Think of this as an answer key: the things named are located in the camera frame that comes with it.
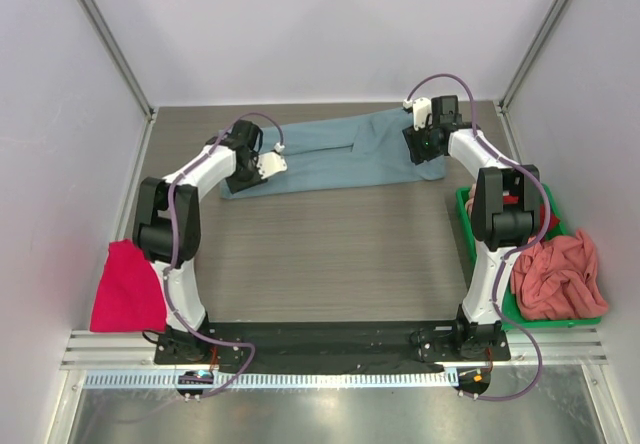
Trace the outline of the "blue-grey t shirt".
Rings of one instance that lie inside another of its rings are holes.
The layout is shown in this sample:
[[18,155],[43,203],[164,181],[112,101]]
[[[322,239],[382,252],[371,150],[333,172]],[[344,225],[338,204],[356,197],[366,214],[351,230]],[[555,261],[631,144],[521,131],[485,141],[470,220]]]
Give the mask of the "blue-grey t shirt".
[[221,183],[220,196],[243,199],[444,178],[442,157],[420,165],[411,162],[402,131],[412,124],[410,114],[395,108],[285,125],[287,170],[235,194]]

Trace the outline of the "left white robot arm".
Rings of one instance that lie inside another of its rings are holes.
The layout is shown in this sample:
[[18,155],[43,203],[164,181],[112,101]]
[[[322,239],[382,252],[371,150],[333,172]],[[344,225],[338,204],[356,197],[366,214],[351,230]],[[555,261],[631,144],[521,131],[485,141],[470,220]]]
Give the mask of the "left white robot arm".
[[147,177],[138,189],[133,244],[151,265],[166,309],[155,341],[157,364],[200,364],[213,355],[207,311],[201,302],[194,259],[201,243],[200,201],[225,181],[237,192],[269,179],[264,165],[286,168],[279,152],[261,154],[263,131],[241,118],[209,139],[199,154],[162,177]]

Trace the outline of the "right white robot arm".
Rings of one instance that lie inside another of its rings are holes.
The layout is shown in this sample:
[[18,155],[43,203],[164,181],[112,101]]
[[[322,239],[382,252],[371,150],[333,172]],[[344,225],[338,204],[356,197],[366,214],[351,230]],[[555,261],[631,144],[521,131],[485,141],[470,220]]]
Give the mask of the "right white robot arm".
[[410,340],[429,364],[507,360],[502,303],[509,276],[549,215],[540,209],[546,193],[539,172],[512,162],[464,122],[455,96],[407,98],[403,109],[413,118],[403,136],[414,164],[450,156],[475,179],[470,225],[476,260],[467,294],[454,320],[429,322]]

